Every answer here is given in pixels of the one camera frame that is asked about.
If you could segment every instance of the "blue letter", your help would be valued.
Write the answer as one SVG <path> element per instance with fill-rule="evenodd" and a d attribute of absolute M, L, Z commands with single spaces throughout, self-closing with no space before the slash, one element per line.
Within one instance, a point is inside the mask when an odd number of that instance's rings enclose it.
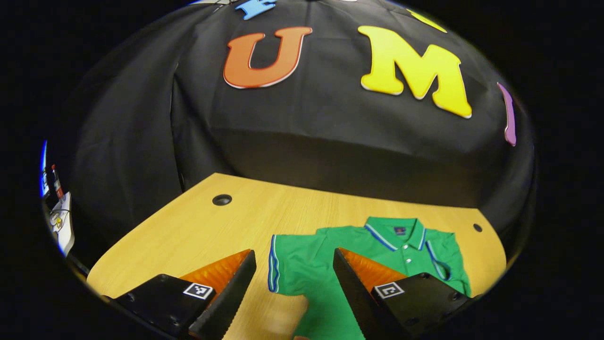
<path fill-rule="evenodd" d="M 275 4 L 273 4 L 275 1 L 277 0 L 249 0 L 235 7 L 235 9 L 238 10 L 241 8 L 245 12 L 243 20 L 248 20 L 275 7 Z"/>

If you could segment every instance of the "collar stripe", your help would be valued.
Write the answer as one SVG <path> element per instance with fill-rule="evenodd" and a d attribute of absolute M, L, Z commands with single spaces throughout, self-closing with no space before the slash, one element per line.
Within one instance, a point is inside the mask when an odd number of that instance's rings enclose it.
<path fill-rule="evenodd" d="M 423 242 L 426 240 L 426 228 L 423 228 L 423 232 L 422 232 L 422 240 L 419 243 L 419 247 L 417 248 L 417 250 L 422 250 L 423 249 Z"/>
<path fill-rule="evenodd" d="M 377 232 L 372 226 L 369 224 L 365 224 L 365 229 L 369 230 L 369 232 L 373 235 L 373 237 L 377 238 L 380 243 L 386 246 L 388 249 L 392 251 L 398 250 L 397 247 L 393 246 L 390 242 L 388 242 L 379 232 Z"/>

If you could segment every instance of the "letter m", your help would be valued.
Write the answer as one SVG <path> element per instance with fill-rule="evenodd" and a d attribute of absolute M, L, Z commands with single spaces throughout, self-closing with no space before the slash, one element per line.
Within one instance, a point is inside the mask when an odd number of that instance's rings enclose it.
<path fill-rule="evenodd" d="M 430 45 L 420 56 L 394 31 L 374 26 L 360 26 L 358 30 L 371 42 L 371 73 L 361 78 L 361 85 L 366 90 L 395 96 L 401 94 L 404 86 L 396 79 L 396 65 L 416 99 L 426 96 L 438 76 L 439 88 L 432 94 L 436 106 L 464 118 L 472 117 L 459 68 L 461 61 L 456 55 L 440 46 Z"/>

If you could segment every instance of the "shirt placket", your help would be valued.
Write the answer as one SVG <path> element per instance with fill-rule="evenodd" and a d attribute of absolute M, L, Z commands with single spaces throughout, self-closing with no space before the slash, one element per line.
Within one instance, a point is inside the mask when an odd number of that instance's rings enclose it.
<path fill-rule="evenodd" d="M 408 243 L 403 244 L 400 247 L 400 254 L 402 256 L 403 265 L 405 267 L 405 272 L 407 274 L 412 272 L 412 268 L 414 267 L 414 257 L 416 253 L 413 251 L 413 248 L 409 246 Z"/>

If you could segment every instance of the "shirt logo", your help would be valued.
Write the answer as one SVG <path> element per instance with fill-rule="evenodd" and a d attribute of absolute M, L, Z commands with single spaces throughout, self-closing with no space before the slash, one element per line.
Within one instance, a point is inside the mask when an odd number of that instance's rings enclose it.
<path fill-rule="evenodd" d="M 407 233 L 407 228 L 405 228 L 405 227 L 394 227 L 394 233 L 396 235 L 405 235 Z"/>
<path fill-rule="evenodd" d="M 403 294 L 405 291 L 402 290 L 396 282 L 386 283 L 380 286 L 376 286 L 376 291 L 382 299 L 391 298 L 394 295 Z"/>
<path fill-rule="evenodd" d="M 203 284 L 193 283 L 185 291 L 184 294 L 194 296 L 198 299 L 205 300 L 214 290 L 212 287 L 204 286 Z"/>

